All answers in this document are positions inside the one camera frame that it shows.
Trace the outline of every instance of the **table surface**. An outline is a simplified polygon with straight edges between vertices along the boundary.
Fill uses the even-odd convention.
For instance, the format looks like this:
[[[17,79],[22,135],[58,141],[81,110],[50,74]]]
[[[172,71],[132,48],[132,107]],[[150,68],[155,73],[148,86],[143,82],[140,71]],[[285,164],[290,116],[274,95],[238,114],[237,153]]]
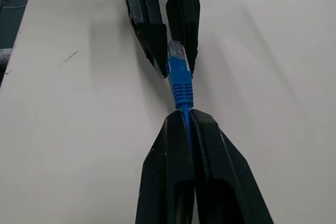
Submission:
[[[275,223],[334,223],[336,0],[200,2],[195,107]],[[0,90],[0,223],[134,223],[173,110],[125,0],[29,0]]]

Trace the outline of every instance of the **blue ethernet cable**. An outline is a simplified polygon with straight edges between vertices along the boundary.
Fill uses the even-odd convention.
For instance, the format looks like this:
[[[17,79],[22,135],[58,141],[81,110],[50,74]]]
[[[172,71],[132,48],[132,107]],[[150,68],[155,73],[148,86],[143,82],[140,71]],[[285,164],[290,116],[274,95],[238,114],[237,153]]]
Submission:
[[[182,111],[191,144],[190,109],[194,106],[192,75],[184,47],[179,41],[168,44],[167,74],[175,107]]]

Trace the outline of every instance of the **dark floor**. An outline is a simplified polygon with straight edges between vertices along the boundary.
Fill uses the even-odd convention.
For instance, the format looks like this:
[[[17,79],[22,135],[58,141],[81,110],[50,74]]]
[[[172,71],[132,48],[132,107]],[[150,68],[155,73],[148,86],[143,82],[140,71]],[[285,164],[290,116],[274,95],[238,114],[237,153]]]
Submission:
[[[25,6],[27,0],[7,0],[5,6]],[[0,49],[12,48],[25,9],[0,9]],[[5,69],[0,69],[0,80]]]

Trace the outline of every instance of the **white table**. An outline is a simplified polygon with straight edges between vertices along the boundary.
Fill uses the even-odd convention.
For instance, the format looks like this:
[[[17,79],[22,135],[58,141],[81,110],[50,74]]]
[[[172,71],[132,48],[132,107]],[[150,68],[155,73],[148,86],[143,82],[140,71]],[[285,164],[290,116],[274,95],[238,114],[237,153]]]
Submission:
[[[200,1],[195,107],[246,157],[275,223],[334,223],[336,0]],[[7,73],[0,223],[134,223],[174,104],[125,0],[29,0]]]

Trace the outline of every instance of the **blue cable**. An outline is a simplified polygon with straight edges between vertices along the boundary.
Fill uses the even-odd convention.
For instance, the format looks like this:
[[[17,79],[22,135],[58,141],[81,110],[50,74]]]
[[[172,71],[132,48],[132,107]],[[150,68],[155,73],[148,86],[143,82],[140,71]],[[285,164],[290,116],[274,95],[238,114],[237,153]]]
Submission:
[[[192,75],[184,47],[179,41],[170,41],[168,44],[167,73],[175,107],[182,111],[192,146],[190,123],[190,108],[194,106]]]

